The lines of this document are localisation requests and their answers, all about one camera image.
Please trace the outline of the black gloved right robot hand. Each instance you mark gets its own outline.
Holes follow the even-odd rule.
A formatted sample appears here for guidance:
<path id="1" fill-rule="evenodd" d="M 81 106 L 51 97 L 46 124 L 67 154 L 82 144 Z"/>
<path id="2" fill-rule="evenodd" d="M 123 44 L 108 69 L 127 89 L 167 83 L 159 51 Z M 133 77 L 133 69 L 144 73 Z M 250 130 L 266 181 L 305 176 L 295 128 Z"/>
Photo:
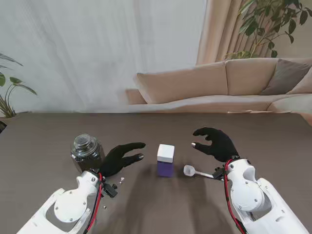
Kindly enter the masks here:
<path id="1" fill-rule="evenodd" d="M 206 136 L 205 139 L 211 142 L 211 145 L 204 145 L 199 142 L 193 142 L 192 146 L 205 153 L 206 155 L 213 156 L 220 162 L 227 162 L 233 158 L 239 158 L 239 154 L 230 139 L 230 137 L 223 131 L 203 127 L 193 132 L 194 136 Z"/>

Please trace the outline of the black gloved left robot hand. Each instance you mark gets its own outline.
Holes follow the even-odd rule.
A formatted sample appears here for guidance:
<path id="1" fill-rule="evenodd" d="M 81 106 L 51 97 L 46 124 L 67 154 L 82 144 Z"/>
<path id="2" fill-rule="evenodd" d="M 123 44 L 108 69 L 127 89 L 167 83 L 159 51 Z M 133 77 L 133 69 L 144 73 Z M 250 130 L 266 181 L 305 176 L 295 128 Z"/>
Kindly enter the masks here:
<path id="1" fill-rule="evenodd" d="M 142 149 L 145 146 L 146 144 L 143 142 L 133 142 L 116 146 L 105 156 L 99 172 L 104 177 L 110 177 L 120 172 L 123 168 L 143 160 L 143 154 L 127 157 L 125 157 L 125 154 L 132 150 Z"/>

